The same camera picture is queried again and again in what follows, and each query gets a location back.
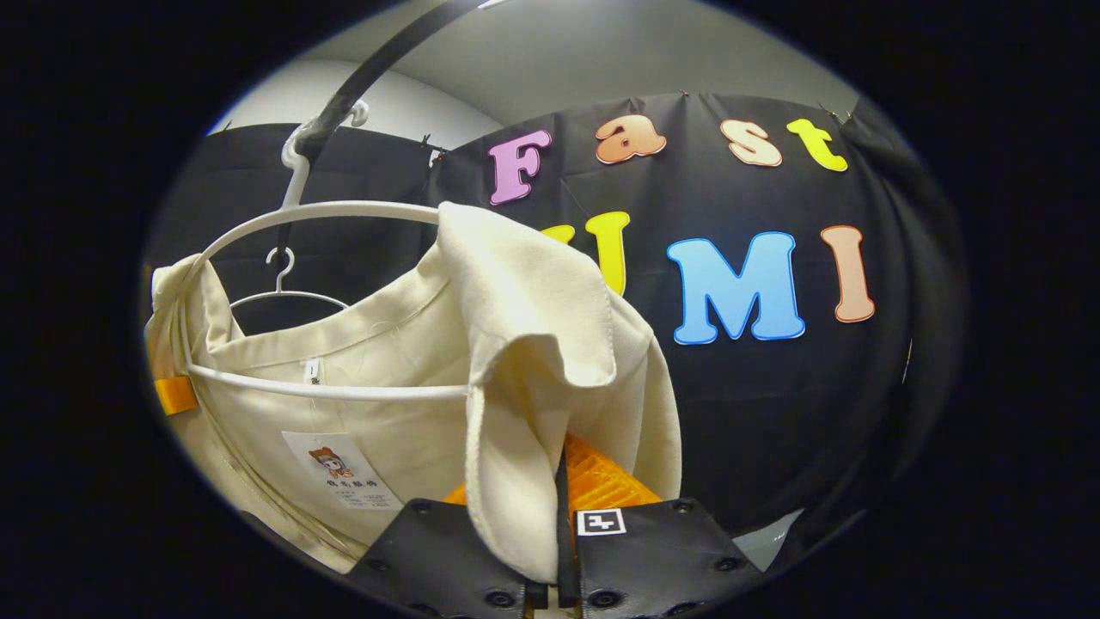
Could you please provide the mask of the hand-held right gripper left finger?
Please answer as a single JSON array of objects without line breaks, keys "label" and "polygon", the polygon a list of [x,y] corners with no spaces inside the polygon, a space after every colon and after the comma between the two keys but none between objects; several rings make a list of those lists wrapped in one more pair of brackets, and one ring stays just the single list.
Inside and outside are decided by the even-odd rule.
[{"label": "hand-held right gripper left finger", "polygon": [[496,557],[455,502],[413,499],[346,578],[417,618],[535,618],[550,606],[546,585]]}]

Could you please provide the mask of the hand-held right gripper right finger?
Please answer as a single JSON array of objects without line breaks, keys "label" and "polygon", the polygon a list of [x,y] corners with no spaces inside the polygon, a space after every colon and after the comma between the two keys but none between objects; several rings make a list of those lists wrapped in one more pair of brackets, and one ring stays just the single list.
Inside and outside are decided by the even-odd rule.
[{"label": "hand-held right gripper right finger", "polygon": [[581,438],[566,435],[557,489],[557,604],[571,616],[679,618],[765,581],[698,501],[661,500]]}]

